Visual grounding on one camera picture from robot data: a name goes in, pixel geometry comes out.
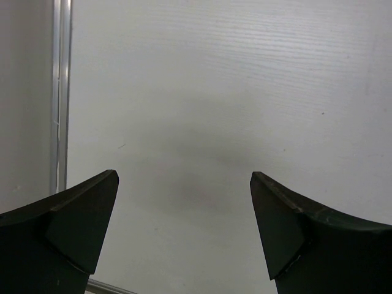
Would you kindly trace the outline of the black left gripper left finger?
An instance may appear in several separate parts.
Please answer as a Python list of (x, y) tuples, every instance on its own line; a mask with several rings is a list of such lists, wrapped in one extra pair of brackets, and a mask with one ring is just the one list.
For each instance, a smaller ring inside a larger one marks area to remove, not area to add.
[(84, 293), (97, 268), (119, 176), (106, 170), (1, 214), (1, 293)]

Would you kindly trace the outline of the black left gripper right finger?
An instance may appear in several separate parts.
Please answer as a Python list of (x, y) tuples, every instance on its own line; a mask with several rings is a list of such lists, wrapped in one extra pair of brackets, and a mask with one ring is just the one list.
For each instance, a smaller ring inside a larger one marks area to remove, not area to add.
[(279, 293), (390, 293), (391, 226), (342, 213), (255, 171), (251, 197)]

